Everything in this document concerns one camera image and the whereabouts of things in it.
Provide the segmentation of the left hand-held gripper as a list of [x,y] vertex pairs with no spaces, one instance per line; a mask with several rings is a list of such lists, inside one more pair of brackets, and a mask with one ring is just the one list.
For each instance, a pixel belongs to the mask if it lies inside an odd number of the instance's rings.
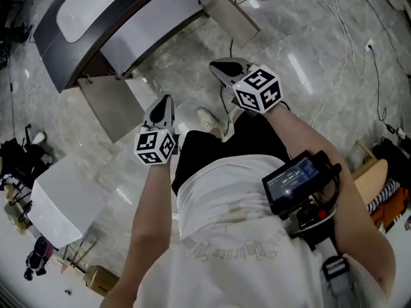
[[145,111],[134,140],[134,155],[144,165],[166,164],[178,153],[174,121],[174,102],[169,94],[157,99]]

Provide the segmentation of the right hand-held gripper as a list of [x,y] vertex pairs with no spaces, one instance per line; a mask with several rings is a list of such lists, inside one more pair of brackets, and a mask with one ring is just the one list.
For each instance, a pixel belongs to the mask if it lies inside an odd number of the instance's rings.
[[209,64],[220,83],[232,89],[234,103],[251,114],[264,114],[283,101],[279,76],[266,65],[244,58],[221,58]]

